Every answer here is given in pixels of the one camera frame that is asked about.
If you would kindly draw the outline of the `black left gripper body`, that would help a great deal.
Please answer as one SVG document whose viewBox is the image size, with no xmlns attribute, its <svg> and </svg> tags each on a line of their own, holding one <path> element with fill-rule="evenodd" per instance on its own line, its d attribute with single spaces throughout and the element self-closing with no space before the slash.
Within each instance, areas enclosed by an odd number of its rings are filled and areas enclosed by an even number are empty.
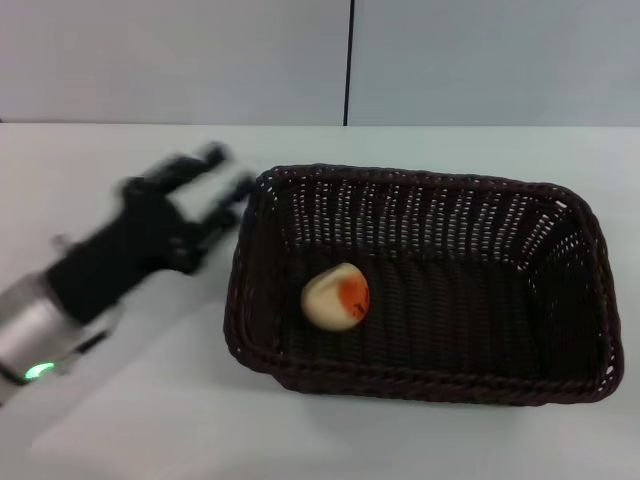
<svg viewBox="0 0 640 480">
<path fill-rule="evenodd" d="M 201 266 L 204 229 L 169 199 L 193 181 L 185 175 L 129 179 L 113 220 L 47 268 L 46 282 L 72 320 L 92 323 L 158 271 L 190 275 Z"/>
</svg>

